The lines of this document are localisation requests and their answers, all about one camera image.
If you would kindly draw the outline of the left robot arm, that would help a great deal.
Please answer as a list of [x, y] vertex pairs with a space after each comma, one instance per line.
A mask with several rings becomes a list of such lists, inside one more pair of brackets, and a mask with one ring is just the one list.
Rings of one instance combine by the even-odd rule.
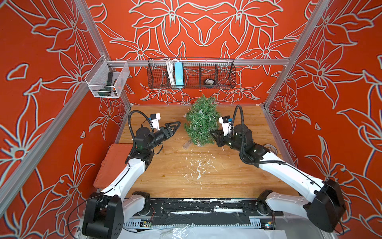
[[135, 214], [146, 215], [151, 211], [150, 194], [137, 191], [127, 197], [135, 181], [152, 162], [155, 147], [175, 135], [180, 121], [159, 126], [160, 114], [145, 115], [132, 110], [127, 116], [133, 140], [132, 149], [126, 157], [125, 168], [102, 191], [92, 193], [86, 201], [82, 235], [96, 239], [117, 239], [124, 223]]

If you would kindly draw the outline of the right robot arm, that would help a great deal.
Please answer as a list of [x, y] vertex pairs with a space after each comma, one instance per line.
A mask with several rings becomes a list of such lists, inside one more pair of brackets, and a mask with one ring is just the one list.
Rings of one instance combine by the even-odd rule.
[[245, 124], [242, 107], [237, 105], [234, 113], [240, 114], [240, 124], [235, 124], [236, 117], [224, 116], [218, 120], [222, 129], [210, 131], [217, 146], [226, 145], [238, 151], [243, 163], [274, 175], [299, 193], [298, 196], [290, 196], [264, 190], [257, 198], [257, 212], [263, 216], [273, 212], [293, 214], [308, 219], [324, 232], [334, 232], [346, 212], [340, 185], [331, 179], [311, 176], [255, 143], [252, 131]]

